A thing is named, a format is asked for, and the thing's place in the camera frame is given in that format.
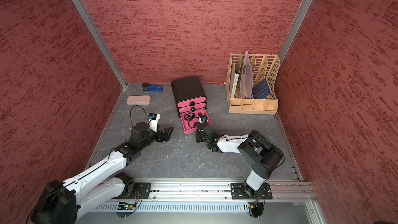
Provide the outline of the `black pink drawer cabinet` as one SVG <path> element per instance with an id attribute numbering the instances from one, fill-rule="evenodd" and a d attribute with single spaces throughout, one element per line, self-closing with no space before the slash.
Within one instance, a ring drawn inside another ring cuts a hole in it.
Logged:
<path id="1" fill-rule="evenodd" d="M 197 76 L 177 79 L 171 83 L 173 96 L 176 104 L 177 114 L 181 120 L 185 134 L 192 134 L 197 130 L 196 128 L 189 128 L 188 121 L 184 120 L 185 113 L 195 113 L 198 118 L 198 112 L 205 109 L 207 113 L 207 96 L 204 88 Z"/>

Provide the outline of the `black earphones bottom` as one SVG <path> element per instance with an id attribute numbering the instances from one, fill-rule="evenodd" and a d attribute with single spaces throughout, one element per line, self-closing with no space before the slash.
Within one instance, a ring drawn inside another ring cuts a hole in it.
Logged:
<path id="1" fill-rule="evenodd" d="M 192 121 L 195 118 L 195 113 L 185 113 L 183 117 L 185 121 Z"/>

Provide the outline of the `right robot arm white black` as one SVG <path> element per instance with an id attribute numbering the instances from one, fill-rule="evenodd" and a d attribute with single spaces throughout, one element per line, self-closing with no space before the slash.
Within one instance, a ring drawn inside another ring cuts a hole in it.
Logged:
<path id="1" fill-rule="evenodd" d="M 258 131 L 238 136 L 218 134 L 206 122 L 192 126 L 184 124 L 182 128 L 186 136 L 195 138 L 190 145 L 183 145 L 185 148 L 192 150 L 197 146 L 204 147 L 218 158 L 226 158 L 228 154 L 239 156 L 243 160 L 242 164 L 250 169 L 244 181 L 247 191 L 259 191 L 285 159 L 282 150 Z"/>

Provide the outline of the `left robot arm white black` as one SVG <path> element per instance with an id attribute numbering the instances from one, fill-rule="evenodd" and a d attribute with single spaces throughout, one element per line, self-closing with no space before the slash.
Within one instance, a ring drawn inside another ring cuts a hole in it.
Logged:
<path id="1" fill-rule="evenodd" d="M 154 142 L 170 140 L 173 128 L 153 131 L 140 122 L 127 141 L 113 148 L 103 160 L 63 182 L 46 185 L 28 220 L 35 224 L 74 224 L 98 205 L 120 195 L 135 194 L 134 178 L 122 170 Z"/>

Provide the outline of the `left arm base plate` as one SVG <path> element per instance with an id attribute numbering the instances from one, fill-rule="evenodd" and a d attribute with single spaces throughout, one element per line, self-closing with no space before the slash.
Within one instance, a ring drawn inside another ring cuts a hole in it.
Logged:
<path id="1" fill-rule="evenodd" d="M 151 183 L 129 183 L 125 187 L 124 196 L 129 199 L 148 199 Z"/>

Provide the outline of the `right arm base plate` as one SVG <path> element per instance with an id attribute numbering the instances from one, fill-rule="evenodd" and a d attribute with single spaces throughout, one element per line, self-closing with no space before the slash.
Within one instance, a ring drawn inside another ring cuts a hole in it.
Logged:
<path id="1" fill-rule="evenodd" d="M 233 200 L 271 200 L 273 198 L 268 183 L 263 183 L 258 190 L 252 189 L 246 183 L 231 183 L 230 187 Z"/>

